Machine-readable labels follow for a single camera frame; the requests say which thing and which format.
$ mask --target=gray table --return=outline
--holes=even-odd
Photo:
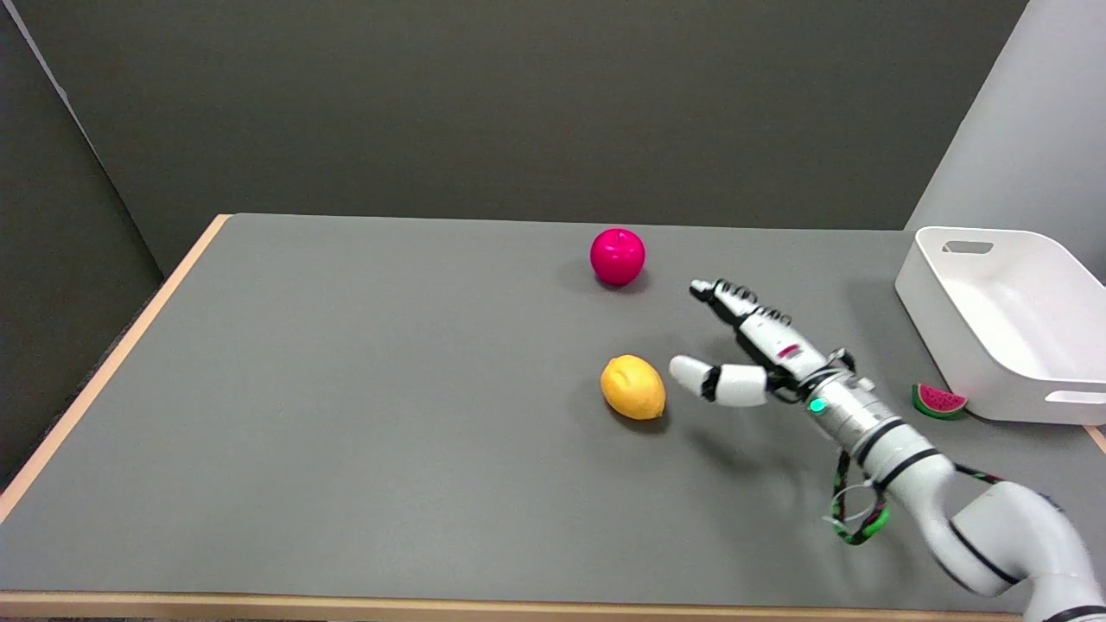
[[[910,384],[940,376],[893,289],[909,234],[636,227],[647,272],[608,290],[586,259],[598,230],[217,222],[6,493],[0,614],[1019,611],[1021,589],[956,587],[901,512],[837,540],[820,519],[836,447],[794,407],[668,383],[659,425],[608,412],[612,356],[741,359],[687,294],[717,277],[847,345],[952,457],[1053,496],[1106,577],[1106,456],[1083,428],[910,410]]]

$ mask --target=robot thumb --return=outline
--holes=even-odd
[[[668,364],[668,373],[680,386],[722,406],[760,406],[768,372],[759,365],[710,365],[680,354]]]

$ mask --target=watermelon slice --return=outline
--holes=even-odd
[[[918,383],[914,385],[914,407],[937,419],[951,419],[968,405],[968,398],[956,393],[941,391],[936,386]]]

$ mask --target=yellow lemon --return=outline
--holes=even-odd
[[[665,385],[653,365],[633,354],[612,359],[599,387],[607,404],[632,419],[655,419],[665,411]]]

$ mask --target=white basket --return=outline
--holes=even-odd
[[[1106,288],[1056,241],[926,227],[895,291],[975,415],[1106,424]]]

